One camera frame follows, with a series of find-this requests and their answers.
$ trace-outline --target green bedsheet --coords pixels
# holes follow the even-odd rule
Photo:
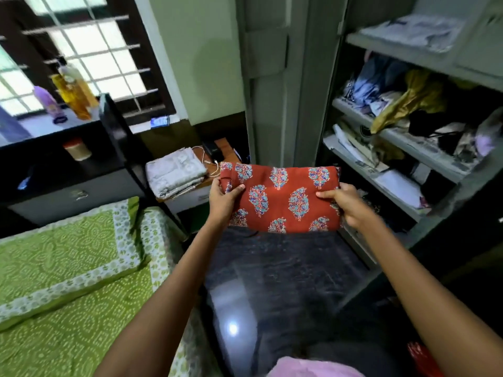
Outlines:
[[[0,376],[91,376],[120,331],[178,261],[183,234],[169,230],[170,224],[160,209],[147,209],[140,227],[151,259],[148,266],[0,333]],[[197,310],[169,375],[220,375]]]

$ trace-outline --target cabinet drawer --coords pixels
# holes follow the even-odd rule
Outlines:
[[[143,196],[125,169],[9,206],[39,226],[87,212],[105,203]]]

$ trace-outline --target hand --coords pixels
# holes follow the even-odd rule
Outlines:
[[[243,193],[244,185],[241,184],[227,194],[222,193],[220,178],[215,177],[210,190],[210,215],[207,223],[216,224],[224,228],[230,219],[236,198]]]
[[[349,226],[361,230],[362,225],[375,213],[360,198],[353,185],[340,183],[341,189],[316,192],[320,198],[333,198],[335,202],[344,210],[344,218]]]

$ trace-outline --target pillow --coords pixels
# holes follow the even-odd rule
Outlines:
[[[0,240],[0,331],[134,272],[138,197]]]
[[[316,192],[339,187],[339,169],[271,168],[262,165],[220,164],[220,183],[226,193],[240,184],[230,225],[271,233],[337,230],[338,206]]]

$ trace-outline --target green pillow cover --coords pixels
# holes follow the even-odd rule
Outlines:
[[[138,202],[132,197],[1,239],[0,331],[137,270]]]

